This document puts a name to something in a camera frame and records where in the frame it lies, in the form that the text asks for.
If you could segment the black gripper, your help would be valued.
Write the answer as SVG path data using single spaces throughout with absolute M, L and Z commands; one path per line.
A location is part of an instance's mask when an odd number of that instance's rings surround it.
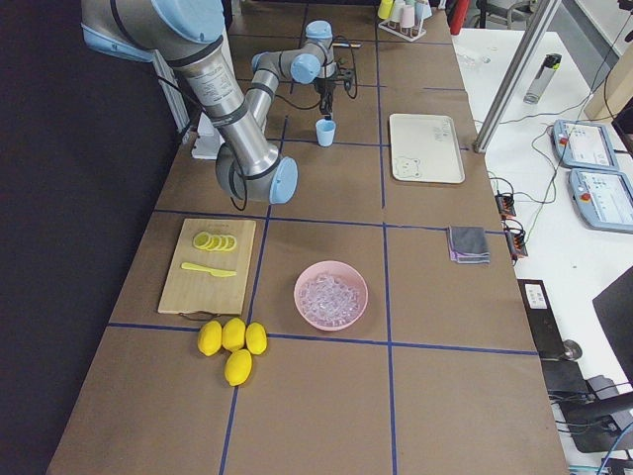
M 329 77 L 314 80 L 314 88 L 319 95 L 320 113 L 324 119 L 329 121 L 332 120 L 333 94 L 337 85 L 343 87 L 350 99 L 357 98 L 357 83 L 354 73 L 335 73 Z

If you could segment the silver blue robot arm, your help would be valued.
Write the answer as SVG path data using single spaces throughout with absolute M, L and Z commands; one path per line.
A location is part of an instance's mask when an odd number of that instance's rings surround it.
M 216 176 L 233 199 L 285 204 L 294 195 L 298 165 L 266 140 L 264 128 L 276 90 L 283 80 L 311 84 L 325 118 L 333 109 L 333 91 L 342 85 L 357 91 L 352 68 L 334 57 L 328 22 L 306 27 L 298 49 L 263 52 L 252 62 L 253 78 L 241 90 L 222 53 L 225 29 L 220 1 L 84 1 L 84 41 L 95 51 L 127 60 L 149 62 L 158 51 L 188 81 L 195 102 L 224 139 Z

